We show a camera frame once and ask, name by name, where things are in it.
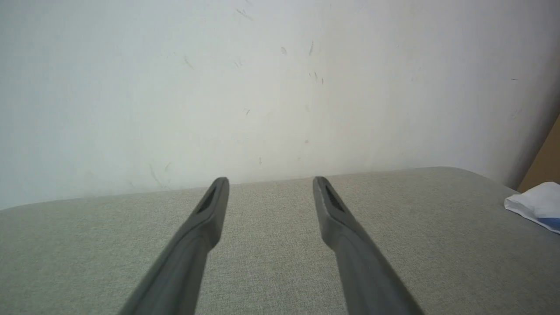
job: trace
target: fabric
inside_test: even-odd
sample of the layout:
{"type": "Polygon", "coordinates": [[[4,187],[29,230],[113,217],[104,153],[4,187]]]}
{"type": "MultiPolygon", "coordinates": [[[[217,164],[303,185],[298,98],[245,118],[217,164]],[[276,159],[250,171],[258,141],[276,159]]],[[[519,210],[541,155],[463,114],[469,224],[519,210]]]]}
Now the fabric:
{"type": "Polygon", "coordinates": [[[503,206],[549,231],[560,234],[560,184],[542,183],[522,194],[507,197],[503,206]]]}
{"type": "MultiPolygon", "coordinates": [[[[328,178],[426,314],[560,307],[559,236],[503,208],[515,191],[454,168],[328,178]]],[[[198,314],[346,311],[311,184],[231,187],[198,314]]],[[[116,313],[205,190],[0,211],[0,314],[116,313]]]]}

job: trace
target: blue and white cloth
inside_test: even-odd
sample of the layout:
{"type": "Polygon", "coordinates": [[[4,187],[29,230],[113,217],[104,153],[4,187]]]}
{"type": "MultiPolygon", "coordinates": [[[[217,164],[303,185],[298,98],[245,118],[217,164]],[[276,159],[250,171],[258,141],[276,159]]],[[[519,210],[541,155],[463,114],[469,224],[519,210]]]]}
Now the blue and white cloth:
{"type": "Polygon", "coordinates": [[[560,185],[542,183],[522,194],[507,197],[506,209],[560,234],[560,185]]]}

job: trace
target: white wall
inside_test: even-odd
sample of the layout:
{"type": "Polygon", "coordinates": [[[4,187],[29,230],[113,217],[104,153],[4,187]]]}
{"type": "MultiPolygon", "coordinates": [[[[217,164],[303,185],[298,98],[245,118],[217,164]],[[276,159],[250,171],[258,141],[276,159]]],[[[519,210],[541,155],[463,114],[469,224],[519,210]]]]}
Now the white wall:
{"type": "Polygon", "coordinates": [[[559,30],[556,0],[3,1],[0,209],[224,175],[513,184],[558,113],[559,30]]]}

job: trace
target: towel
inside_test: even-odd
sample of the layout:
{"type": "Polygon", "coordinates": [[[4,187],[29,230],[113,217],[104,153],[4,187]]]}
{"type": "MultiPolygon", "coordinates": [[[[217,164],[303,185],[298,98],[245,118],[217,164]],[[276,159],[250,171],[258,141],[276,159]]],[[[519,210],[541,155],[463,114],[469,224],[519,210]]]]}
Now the towel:
{"type": "Polygon", "coordinates": [[[560,234],[560,185],[555,182],[542,183],[522,194],[507,197],[503,206],[560,234]]]}

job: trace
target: gray mat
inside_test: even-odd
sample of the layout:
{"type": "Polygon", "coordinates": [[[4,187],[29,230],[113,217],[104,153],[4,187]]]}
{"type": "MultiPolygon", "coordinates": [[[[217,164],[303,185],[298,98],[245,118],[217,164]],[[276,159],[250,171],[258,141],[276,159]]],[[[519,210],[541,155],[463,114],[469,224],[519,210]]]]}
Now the gray mat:
{"type": "MultiPolygon", "coordinates": [[[[560,238],[503,209],[513,190],[453,168],[329,179],[427,314],[560,309],[560,238]]],[[[0,211],[0,314],[116,313],[204,191],[0,211]]],[[[232,186],[197,312],[345,312],[311,179],[232,186]]]]}

